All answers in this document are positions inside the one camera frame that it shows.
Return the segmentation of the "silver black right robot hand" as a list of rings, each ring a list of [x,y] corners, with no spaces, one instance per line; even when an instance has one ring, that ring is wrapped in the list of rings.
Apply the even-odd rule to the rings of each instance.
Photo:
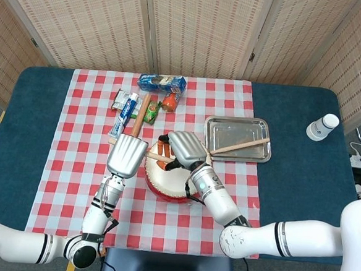
[[[158,138],[157,146],[159,155],[175,156],[170,163],[156,161],[157,165],[166,171],[177,168],[193,171],[206,162],[206,149],[193,132],[174,131],[161,135]]]

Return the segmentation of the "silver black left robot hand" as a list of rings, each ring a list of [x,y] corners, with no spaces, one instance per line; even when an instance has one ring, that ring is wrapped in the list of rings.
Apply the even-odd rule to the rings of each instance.
[[[123,179],[132,178],[146,154],[148,143],[127,134],[121,134],[108,156],[108,171]]]

